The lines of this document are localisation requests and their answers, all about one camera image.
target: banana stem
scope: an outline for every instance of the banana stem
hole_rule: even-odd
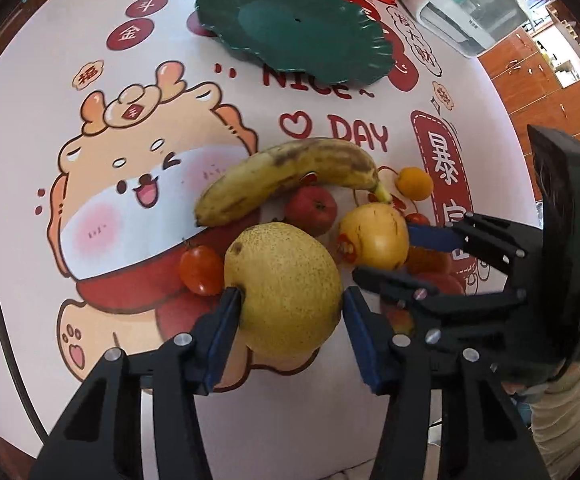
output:
[[[379,182],[372,192],[379,202],[383,202],[384,204],[392,203],[392,195],[387,189],[385,189],[382,183]]]

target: dragon mouth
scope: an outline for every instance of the dragon mouth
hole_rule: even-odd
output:
[[[141,184],[140,186],[134,188],[134,192],[136,193],[136,200],[145,209],[154,207],[159,200],[159,184],[157,184],[158,179],[159,178],[156,177],[147,184]]]

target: scalloped plate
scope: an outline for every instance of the scalloped plate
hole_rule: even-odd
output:
[[[196,0],[196,10],[225,46],[280,72],[370,84],[394,64],[381,25],[346,0]]]

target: black cable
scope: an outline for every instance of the black cable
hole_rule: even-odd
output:
[[[6,320],[3,317],[3,310],[1,309],[1,302],[0,302],[0,342],[1,348],[3,349],[3,354],[6,358],[7,368],[9,369],[10,376],[12,377],[12,382],[14,383],[14,387],[16,388],[16,392],[18,393],[18,397],[21,399],[21,404],[23,405],[23,409],[27,414],[27,417],[30,419],[30,423],[32,424],[36,434],[39,436],[41,441],[45,443],[48,438],[47,431],[43,427],[41,419],[39,418],[38,413],[34,409],[32,405],[32,400],[30,399],[27,390],[25,389],[25,383],[23,383],[23,378],[21,377],[21,372],[18,369],[18,364],[16,364],[16,358],[14,357],[14,351],[12,350],[12,343],[10,342],[9,335],[7,333],[6,328]]]

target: yellow pear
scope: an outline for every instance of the yellow pear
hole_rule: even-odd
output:
[[[250,227],[225,253],[225,286],[245,299],[239,329],[270,357],[319,348],[341,317],[341,278],[325,247],[304,231],[272,222]]]

